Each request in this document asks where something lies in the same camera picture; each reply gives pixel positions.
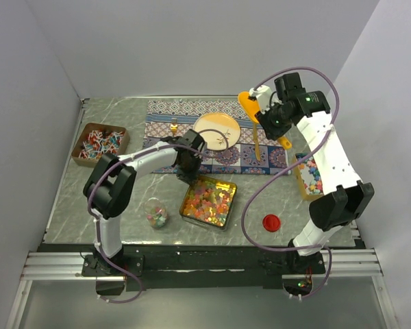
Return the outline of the yellow plastic scoop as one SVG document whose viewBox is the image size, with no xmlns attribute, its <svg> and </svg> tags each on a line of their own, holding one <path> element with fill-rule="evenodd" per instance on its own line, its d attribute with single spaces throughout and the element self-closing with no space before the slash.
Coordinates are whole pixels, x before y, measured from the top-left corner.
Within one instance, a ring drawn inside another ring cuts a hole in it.
<svg viewBox="0 0 411 329">
<path fill-rule="evenodd" d="M 258 105 L 258 101 L 256 99 L 250 100 L 249 92 L 242 91 L 238 94 L 238 102 L 241 105 L 242 109 L 245 111 L 247 116 L 256 126 L 259 124 L 258 120 L 256 119 L 255 114 L 260 111 L 260 107 Z M 292 143 L 285 137 L 281 136 L 277 139 L 277 142 L 286 150 L 292 147 Z"/>
</svg>

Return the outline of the square tin of translucent candies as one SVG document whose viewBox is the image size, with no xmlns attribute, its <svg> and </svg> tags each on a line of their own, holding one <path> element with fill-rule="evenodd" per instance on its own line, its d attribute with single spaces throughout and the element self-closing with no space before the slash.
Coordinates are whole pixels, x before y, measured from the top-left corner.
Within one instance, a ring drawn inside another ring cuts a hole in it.
<svg viewBox="0 0 411 329">
<path fill-rule="evenodd" d="M 233 182 L 200 175 L 186 191 L 179 214 L 192 224 L 225 231 L 236 191 Z"/>
</svg>

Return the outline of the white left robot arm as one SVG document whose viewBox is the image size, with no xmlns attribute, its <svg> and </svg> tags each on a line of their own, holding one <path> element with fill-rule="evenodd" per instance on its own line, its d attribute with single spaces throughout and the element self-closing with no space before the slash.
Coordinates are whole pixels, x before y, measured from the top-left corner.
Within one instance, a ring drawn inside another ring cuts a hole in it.
<svg viewBox="0 0 411 329">
<path fill-rule="evenodd" d="M 117 274 L 123 266 L 120 237 L 121 214 L 127 208 L 136 180 L 164 167 L 175 167 L 179 180 L 197 180 L 207 143 L 194 130 L 183 136 L 161 138 L 156 144 L 133 154 L 103 155 L 94 167 L 83 194 L 95 222 L 95 254 L 105 274 Z"/>
</svg>

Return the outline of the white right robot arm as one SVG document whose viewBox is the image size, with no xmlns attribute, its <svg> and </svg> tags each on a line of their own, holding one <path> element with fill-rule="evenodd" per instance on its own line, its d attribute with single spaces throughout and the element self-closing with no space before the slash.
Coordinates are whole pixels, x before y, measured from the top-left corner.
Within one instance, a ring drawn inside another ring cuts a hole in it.
<svg viewBox="0 0 411 329">
<path fill-rule="evenodd" d="M 358 219 L 375 194 L 370 182 L 363 182 L 352 167 L 340 142 L 334 121 L 338 109 L 331 109 L 321 91 L 307 91 L 297 69 L 273 76 L 275 89 L 259 84 L 249 91 L 258 102 L 256 119 L 266 137 L 278 139 L 296 127 L 317 165 L 323 195 L 309 205 L 309 222 L 291 241 L 296 250 L 286 257 L 287 267 L 301 273 L 310 265 L 329 238 Z"/>
</svg>

